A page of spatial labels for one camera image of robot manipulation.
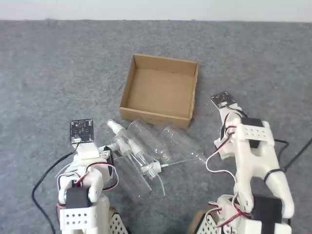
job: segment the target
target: white 3d-printed part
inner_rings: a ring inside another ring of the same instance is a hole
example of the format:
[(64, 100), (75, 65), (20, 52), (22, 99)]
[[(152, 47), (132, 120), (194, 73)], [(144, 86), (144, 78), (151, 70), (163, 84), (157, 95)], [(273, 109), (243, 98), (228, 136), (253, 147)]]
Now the white 3d-printed part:
[(119, 214), (114, 214), (109, 222), (109, 234), (128, 234)]
[(89, 229), (95, 228), (97, 224), (97, 206), (60, 209), (59, 211), (59, 225), (61, 230)]

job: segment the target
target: black cable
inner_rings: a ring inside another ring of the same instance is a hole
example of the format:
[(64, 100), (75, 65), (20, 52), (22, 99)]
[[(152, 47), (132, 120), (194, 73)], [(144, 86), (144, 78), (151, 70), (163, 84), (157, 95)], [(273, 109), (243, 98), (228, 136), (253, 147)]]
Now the black cable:
[(41, 176), (41, 178), (38, 180), (38, 182), (35, 184), (34, 188), (33, 188), (33, 191), (31, 192), (31, 198), (34, 202), (34, 204), (37, 206), (37, 208), (41, 211), (41, 213), (43, 214), (43, 216), (46, 218), (46, 220), (49, 222), (50, 224), (50, 227), (51, 227), (51, 230), (52, 230), (52, 233), (55, 234), (55, 228), (53, 226), (53, 223), (49, 217), (49, 215), (44, 211), (44, 209), (39, 205), (39, 203), (37, 202), (36, 198), (35, 198), (35, 191), (37, 190), (37, 188), (39, 187), (39, 185), (43, 182), (43, 180), (46, 178), (46, 176), (48, 175), (48, 173), (56, 166), (58, 165), (60, 162), (62, 162), (63, 160), (65, 160), (66, 158), (68, 158), (70, 155), (72, 155), (77, 147), (72, 151), (70, 152), (69, 154), (61, 157), (59, 160), (57, 160), (51, 167), (48, 168), (48, 170), (46, 170), (46, 172)]
[(308, 141), (307, 144), (292, 158), (292, 160), (289, 161), (289, 163), (286, 164), (286, 166), (283, 168), (284, 171), (287, 171), (288, 168), (305, 152), (305, 150), (311, 145), (312, 138)]
[(278, 162), (280, 162), (281, 157), (282, 157), (282, 153), (283, 153), (283, 151), (289, 146), (289, 142), (288, 142), (288, 141), (285, 141), (285, 140), (279, 140), (279, 139), (274, 139), (274, 141), (275, 141), (275, 142), (279, 142), (279, 143), (285, 144), (285, 145), (280, 149), (280, 151), (279, 151), (278, 154), (277, 154), (277, 160), (278, 160)]
[(271, 175), (274, 172), (284, 172), (284, 169), (283, 168), (277, 168), (277, 169), (273, 169), (273, 170), (268, 171), (268, 173), (263, 178), (264, 183), (267, 182), (267, 179), (269, 178), (269, 175)]

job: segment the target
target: perforated bracket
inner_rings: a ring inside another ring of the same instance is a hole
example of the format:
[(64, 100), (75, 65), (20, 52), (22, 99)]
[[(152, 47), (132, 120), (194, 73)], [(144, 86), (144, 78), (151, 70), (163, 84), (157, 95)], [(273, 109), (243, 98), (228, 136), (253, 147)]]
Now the perforated bracket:
[(217, 224), (213, 217), (208, 215), (207, 219), (204, 218), (201, 222), (196, 234), (238, 234), (238, 232), (228, 224), (221, 228), (216, 228), (216, 226)]
[(88, 208), (61, 209), (59, 211), (61, 230), (80, 230), (98, 225), (97, 206)]
[(109, 222), (109, 234), (128, 234), (126, 227), (123, 225), (121, 217), (115, 213)]
[(274, 145), (274, 138), (270, 130), (268, 122), (263, 121), (264, 127), (257, 127), (251, 125), (239, 124), (235, 131), (235, 137), (239, 141), (244, 140), (258, 140), (268, 142)]

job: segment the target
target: transparent bottle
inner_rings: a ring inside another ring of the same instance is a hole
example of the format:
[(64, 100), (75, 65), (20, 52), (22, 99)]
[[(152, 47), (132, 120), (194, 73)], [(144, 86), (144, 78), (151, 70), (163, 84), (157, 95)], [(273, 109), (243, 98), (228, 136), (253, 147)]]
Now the transparent bottle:
[(114, 159), (114, 164), (118, 170), (119, 183), (132, 201), (138, 201), (142, 196), (152, 190), (130, 159), (127, 157), (117, 157)]
[(172, 162), (168, 147), (162, 139), (156, 137), (153, 130), (142, 121), (133, 121), (127, 128), (129, 132), (138, 137), (145, 148), (152, 153), (156, 159), (163, 163)]
[(187, 158), (198, 158), (203, 162), (206, 161), (204, 149), (182, 130), (167, 126), (161, 132), (161, 135), (178, 147)]
[(154, 160), (152, 157), (145, 153), (134, 140), (129, 139), (128, 144), (132, 151), (132, 162), (140, 169), (143, 175), (147, 175), (149, 179), (155, 178), (157, 176), (157, 172), (154, 171)]

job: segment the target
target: white wire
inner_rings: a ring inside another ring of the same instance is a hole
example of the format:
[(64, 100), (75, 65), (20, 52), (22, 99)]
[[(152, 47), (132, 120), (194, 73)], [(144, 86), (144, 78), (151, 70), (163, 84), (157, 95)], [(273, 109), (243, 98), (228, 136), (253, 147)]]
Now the white wire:
[(119, 183), (119, 176), (118, 176), (118, 174), (117, 174), (117, 170), (116, 170), (116, 167), (114, 167), (113, 165), (111, 165), (111, 164), (103, 164), (103, 165), (106, 165), (106, 166), (108, 166), (108, 167), (112, 167), (113, 169), (114, 169), (114, 171), (115, 171), (115, 174), (116, 174), (116, 178), (117, 178), (117, 182), (116, 182), (116, 184), (112, 187), (112, 188), (109, 188), (109, 189), (103, 189), (104, 191), (109, 191), (109, 190), (112, 190), (112, 189), (114, 189), (115, 187), (117, 187), (117, 185), (118, 185), (118, 183)]
[(67, 167), (69, 167), (70, 164), (72, 164), (72, 163), (70, 162), (70, 163), (68, 163), (67, 165), (63, 166), (62, 169), (60, 169), (60, 170), (58, 171), (58, 173), (55, 175), (55, 178), (57, 178), (57, 177), (59, 176), (59, 174), (61, 174), (62, 171), (64, 171)]
[(222, 149), (222, 147), (219, 148), (218, 150), (216, 150), (215, 152), (213, 152), (213, 154), (210, 155), (210, 156), (207, 158), (207, 160), (206, 160), (206, 168), (207, 168), (207, 170), (208, 170), (209, 172), (211, 172), (211, 173), (220, 173), (220, 172), (228, 173), (230, 176), (232, 176), (232, 178), (234, 179), (235, 184), (236, 184), (236, 183), (237, 183), (237, 180), (236, 180), (236, 178), (235, 178), (235, 176), (233, 175), (232, 172), (230, 172), (230, 171), (228, 171), (228, 170), (211, 170), (211, 169), (208, 167), (208, 162), (209, 162), (209, 160), (210, 160), (213, 156), (215, 156), (217, 153), (219, 153), (221, 149)]
[(213, 209), (207, 211), (207, 213), (206, 213), (206, 215), (205, 215), (205, 220), (206, 220), (206, 222), (208, 222), (208, 221), (207, 221), (207, 216), (210, 215), (210, 213), (212, 213), (212, 212), (214, 212), (214, 211), (221, 211), (221, 210), (222, 210), (221, 207), (217, 207), (217, 208), (213, 208)]
[(166, 192), (165, 192), (165, 187), (164, 187), (164, 183), (162, 182), (162, 179), (160, 178), (159, 174), (157, 173), (157, 177), (160, 181), (161, 184), (161, 188), (162, 188), (162, 193), (164, 194), (164, 196), (166, 196)]
[(58, 178), (57, 178), (58, 191), (59, 191), (59, 189), (60, 189), (59, 178), (60, 178), (61, 176), (72, 176), (72, 175), (77, 175), (78, 178), (79, 178), (79, 175), (78, 175), (78, 173), (76, 173), (76, 172), (66, 172), (66, 173), (60, 174), (60, 175), (58, 176)]

